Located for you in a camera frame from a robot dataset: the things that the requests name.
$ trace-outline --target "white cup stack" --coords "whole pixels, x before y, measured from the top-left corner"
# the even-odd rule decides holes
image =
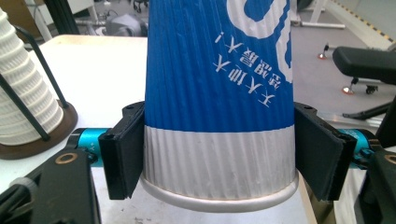
[[[63,110],[36,70],[15,28],[8,22],[7,13],[1,8],[0,73],[47,133],[61,123]],[[0,144],[19,146],[39,138],[33,125],[0,88]]]

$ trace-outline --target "white table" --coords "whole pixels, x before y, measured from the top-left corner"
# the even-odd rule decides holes
[[[78,128],[114,127],[124,106],[144,100],[146,38],[61,35],[41,49],[66,100],[78,112]],[[28,159],[0,160],[0,192],[64,145],[65,140]],[[208,214],[161,202],[140,184],[132,199],[110,201],[103,168],[93,168],[92,173],[103,223],[316,223],[304,181],[290,199],[278,206],[252,213]]]

